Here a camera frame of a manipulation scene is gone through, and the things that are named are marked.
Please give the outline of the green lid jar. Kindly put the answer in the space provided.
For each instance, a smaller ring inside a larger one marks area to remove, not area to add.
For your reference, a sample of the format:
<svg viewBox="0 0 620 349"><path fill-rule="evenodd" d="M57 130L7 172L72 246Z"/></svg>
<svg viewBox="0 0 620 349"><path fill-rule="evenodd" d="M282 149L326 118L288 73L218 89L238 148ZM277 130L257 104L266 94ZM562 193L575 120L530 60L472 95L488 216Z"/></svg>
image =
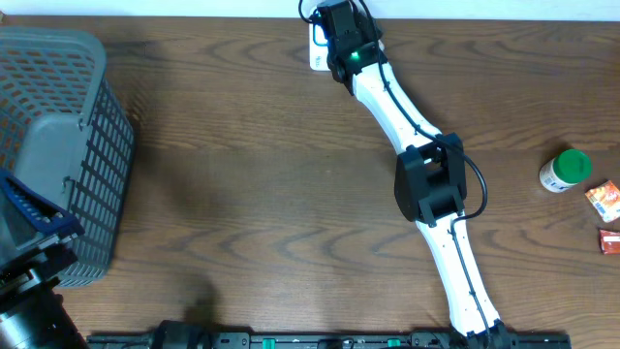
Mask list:
<svg viewBox="0 0 620 349"><path fill-rule="evenodd" d="M587 179L592 169L588 155L577 149L568 149L541 167L539 180L546 190L562 193Z"/></svg>

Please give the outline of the orange snack packet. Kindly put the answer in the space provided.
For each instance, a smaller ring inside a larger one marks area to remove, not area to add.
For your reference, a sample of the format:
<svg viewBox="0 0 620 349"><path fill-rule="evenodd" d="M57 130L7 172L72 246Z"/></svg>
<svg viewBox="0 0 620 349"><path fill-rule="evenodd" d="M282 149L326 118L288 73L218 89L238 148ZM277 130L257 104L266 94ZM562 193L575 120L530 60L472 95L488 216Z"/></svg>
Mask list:
<svg viewBox="0 0 620 349"><path fill-rule="evenodd" d="M619 218L620 193L611 180L588 190L585 196L605 223Z"/></svg>

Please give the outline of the red chocolate bar wrapper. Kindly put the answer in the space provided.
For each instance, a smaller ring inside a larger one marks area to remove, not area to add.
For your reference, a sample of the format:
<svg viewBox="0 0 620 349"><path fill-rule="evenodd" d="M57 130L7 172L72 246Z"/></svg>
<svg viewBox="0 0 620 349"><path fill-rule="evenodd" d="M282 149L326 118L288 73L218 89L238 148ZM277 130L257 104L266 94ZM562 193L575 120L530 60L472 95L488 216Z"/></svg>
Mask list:
<svg viewBox="0 0 620 349"><path fill-rule="evenodd" d="M620 233L600 229L600 246L605 255L619 255Z"/></svg>

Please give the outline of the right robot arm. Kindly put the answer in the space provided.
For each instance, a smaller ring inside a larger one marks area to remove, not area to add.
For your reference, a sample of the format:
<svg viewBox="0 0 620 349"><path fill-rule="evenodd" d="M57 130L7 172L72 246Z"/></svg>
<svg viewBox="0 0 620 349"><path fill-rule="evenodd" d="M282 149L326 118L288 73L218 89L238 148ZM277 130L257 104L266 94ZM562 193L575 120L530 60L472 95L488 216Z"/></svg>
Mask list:
<svg viewBox="0 0 620 349"><path fill-rule="evenodd" d="M430 248L448 300L451 347L511 348L467 234L467 221L488 202L481 170L462 140L428 122L400 86L364 2L323 1L309 21L324 33L333 78L372 113L394 148L394 197Z"/></svg>

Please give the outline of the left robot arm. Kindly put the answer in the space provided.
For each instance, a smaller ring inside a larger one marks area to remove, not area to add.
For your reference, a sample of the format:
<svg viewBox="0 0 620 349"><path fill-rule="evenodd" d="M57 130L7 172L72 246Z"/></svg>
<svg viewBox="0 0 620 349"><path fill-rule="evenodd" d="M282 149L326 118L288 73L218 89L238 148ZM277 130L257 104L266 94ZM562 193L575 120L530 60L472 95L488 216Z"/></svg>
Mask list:
<svg viewBox="0 0 620 349"><path fill-rule="evenodd" d="M59 272L78 257L70 242L84 234L78 219L1 172L1 346L87 346L53 292Z"/></svg>

